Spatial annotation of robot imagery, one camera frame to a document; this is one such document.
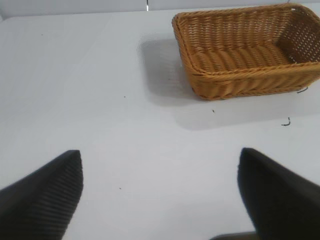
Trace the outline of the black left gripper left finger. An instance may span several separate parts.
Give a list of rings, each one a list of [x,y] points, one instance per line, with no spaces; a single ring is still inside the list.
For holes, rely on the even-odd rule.
[[[2,240],[61,240],[83,191],[79,150],[68,150],[0,191]]]

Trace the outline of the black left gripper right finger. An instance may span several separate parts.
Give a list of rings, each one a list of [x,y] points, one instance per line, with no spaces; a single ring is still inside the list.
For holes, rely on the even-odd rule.
[[[243,148],[237,182],[261,240],[318,240],[320,187],[253,148]]]

